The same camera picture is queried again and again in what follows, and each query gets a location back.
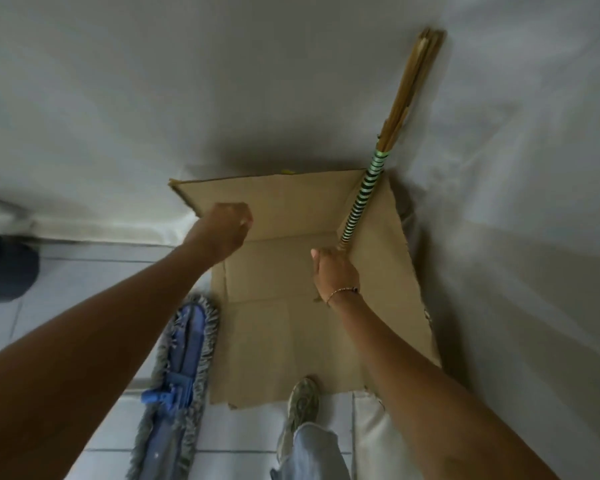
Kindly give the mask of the white fabric cover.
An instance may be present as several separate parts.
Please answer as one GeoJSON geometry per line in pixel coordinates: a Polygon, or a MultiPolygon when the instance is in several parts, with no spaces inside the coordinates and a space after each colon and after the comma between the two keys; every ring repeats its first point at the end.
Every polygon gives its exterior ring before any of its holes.
{"type": "Polygon", "coordinates": [[[446,370],[600,480],[600,0],[0,0],[0,230],[174,246],[169,178],[387,161],[446,370]]]}

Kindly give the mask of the grey sneaker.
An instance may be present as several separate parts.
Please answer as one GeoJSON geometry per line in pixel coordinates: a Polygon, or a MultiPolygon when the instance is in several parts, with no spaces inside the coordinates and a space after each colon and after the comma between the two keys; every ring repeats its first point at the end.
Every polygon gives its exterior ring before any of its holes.
{"type": "Polygon", "coordinates": [[[291,453],[297,430],[304,424],[316,422],[319,411],[319,386],[310,377],[305,377],[296,383],[288,399],[287,418],[284,421],[276,452],[280,465],[291,453]]]}

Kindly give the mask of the light denim trouser leg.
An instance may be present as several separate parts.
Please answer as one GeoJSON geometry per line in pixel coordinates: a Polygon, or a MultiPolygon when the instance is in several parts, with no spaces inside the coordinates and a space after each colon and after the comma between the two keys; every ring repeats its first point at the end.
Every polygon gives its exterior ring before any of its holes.
{"type": "Polygon", "coordinates": [[[314,422],[300,425],[282,441],[278,468],[271,480],[351,480],[338,444],[338,436],[314,422]]]}

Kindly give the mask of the person's left forearm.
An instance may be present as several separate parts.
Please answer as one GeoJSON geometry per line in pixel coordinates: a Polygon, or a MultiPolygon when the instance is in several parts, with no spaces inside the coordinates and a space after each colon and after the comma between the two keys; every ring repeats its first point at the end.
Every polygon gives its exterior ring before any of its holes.
{"type": "Polygon", "coordinates": [[[0,351],[0,480],[64,480],[184,297],[222,261],[187,242],[0,351]]]}

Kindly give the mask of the dark round bin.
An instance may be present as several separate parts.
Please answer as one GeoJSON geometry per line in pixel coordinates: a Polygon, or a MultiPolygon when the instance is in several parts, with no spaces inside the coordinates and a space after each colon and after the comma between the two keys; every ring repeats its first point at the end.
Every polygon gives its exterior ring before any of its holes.
{"type": "Polygon", "coordinates": [[[0,235],[0,303],[21,298],[40,273],[40,254],[19,239],[0,235]]]}

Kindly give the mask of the brown cardboard sheet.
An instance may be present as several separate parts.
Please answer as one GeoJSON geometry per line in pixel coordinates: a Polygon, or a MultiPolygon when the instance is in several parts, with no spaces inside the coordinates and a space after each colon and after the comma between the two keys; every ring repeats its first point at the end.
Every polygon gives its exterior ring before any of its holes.
{"type": "MultiPolygon", "coordinates": [[[[242,247],[212,270],[221,315],[209,400],[237,409],[287,398],[305,376],[326,394],[377,388],[332,310],[318,301],[312,248],[337,245],[364,169],[177,181],[202,216],[243,201],[254,224],[242,247]]],[[[349,245],[366,303],[403,340],[440,366],[389,177],[382,175],[349,245]]]]}

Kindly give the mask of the person's left hand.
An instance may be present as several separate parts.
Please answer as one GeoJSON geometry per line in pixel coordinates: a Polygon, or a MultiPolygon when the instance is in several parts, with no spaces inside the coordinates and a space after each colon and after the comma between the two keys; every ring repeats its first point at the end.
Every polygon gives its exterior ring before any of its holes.
{"type": "Polygon", "coordinates": [[[240,249],[250,231],[220,227],[215,217],[216,204],[195,222],[182,244],[208,267],[224,261],[240,249]]]}

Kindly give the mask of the person's right hand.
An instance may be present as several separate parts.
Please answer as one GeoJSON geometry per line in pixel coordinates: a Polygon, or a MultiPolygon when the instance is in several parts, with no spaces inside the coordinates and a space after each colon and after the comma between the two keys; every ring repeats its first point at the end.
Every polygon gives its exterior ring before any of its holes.
{"type": "Polygon", "coordinates": [[[314,282],[320,299],[333,309],[360,293],[360,275],[344,251],[324,248],[321,271],[323,282],[314,282]]]}

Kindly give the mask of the broom with striped handle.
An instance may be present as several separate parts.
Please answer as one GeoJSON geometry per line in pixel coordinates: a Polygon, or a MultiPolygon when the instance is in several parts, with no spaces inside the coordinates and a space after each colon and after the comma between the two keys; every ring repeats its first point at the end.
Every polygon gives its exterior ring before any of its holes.
{"type": "Polygon", "coordinates": [[[446,37],[446,30],[426,27],[419,33],[411,49],[390,112],[377,135],[374,154],[340,234],[337,248],[341,251],[347,251],[352,242],[356,227],[384,172],[385,161],[399,138],[414,100],[423,87],[446,37]]]}

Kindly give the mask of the person's right forearm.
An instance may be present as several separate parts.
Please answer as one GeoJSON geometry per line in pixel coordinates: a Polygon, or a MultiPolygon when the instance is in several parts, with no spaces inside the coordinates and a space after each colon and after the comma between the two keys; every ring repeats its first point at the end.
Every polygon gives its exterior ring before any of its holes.
{"type": "Polygon", "coordinates": [[[512,428],[393,332],[360,294],[333,310],[424,480],[559,480],[512,428]]]}

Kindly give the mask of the blue flat mop head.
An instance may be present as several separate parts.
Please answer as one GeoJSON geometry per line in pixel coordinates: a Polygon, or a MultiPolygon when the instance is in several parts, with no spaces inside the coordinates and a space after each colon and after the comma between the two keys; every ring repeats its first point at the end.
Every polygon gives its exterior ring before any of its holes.
{"type": "Polygon", "coordinates": [[[158,341],[125,480],[187,480],[205,411],[219,311],[190,293],[158,341]]]}

